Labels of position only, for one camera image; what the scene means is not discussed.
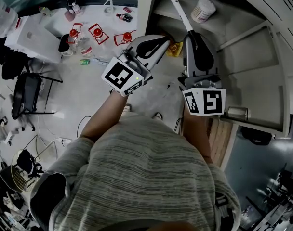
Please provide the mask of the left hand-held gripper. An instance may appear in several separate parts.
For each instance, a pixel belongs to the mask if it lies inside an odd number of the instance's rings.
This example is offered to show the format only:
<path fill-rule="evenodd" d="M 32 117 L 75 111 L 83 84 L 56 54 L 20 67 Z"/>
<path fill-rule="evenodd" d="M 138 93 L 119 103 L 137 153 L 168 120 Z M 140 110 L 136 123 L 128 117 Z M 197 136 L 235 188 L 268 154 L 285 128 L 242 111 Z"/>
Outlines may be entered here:
<path fill-rule="evenodd" d="M 102 80 L 121 96 L 128 96 L 152 79 L 150 70 L 160 61 L 169 44 L 168 36 L 137 37 L 119 57 L 111 59 Z"/>

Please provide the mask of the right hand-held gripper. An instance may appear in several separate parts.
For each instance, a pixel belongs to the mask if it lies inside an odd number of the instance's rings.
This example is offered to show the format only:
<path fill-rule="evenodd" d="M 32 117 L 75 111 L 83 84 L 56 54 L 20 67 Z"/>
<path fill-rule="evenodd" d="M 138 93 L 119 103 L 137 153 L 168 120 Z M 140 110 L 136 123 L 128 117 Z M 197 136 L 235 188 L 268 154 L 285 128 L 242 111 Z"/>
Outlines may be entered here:
<path fill-rule="evenodd" d="M 202 34 L 188 32 L 184 39 L 183 64 L 187 76 L 181 76 L 181 91 L 191 115 L 217 116 L 225 111 L 226 89 L 218 73 L 215 46 Z M 197 71 L 206 76 L 197 77 Z"/>

